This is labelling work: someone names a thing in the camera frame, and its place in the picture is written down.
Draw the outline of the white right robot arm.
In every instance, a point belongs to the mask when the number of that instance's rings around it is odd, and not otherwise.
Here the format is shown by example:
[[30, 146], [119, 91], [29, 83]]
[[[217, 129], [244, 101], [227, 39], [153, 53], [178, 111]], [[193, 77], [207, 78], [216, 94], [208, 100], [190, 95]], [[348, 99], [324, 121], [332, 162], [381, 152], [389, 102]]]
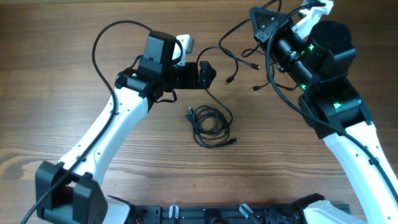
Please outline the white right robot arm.
[[253, 7], [249, 14], [266, 58], [267, 79], [286, 73], [302, 90], [291, 108], [302, 115], [342, 166], [369, 223], [397, 222], [397, 177], [371, 113], [348, 80], [356, 51], [348, 27], [324, 21], [331, 4], [306, 3], [291, 13]]

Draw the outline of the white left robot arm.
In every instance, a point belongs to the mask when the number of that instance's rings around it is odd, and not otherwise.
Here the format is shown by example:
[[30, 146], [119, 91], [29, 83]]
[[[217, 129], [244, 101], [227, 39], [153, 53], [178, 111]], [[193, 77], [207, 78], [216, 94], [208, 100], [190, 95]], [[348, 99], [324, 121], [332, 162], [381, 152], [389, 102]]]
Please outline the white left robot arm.
[[215, 77], [207, 61], [163, 66], [142, 58], [137, 68], [121, 71], [107, 106], [78, 144], [36, 170], [37, 216], [50, 223], [139, 223], [135, 205], [101, 189], [110, 162], [164, 92], [207, 89]]

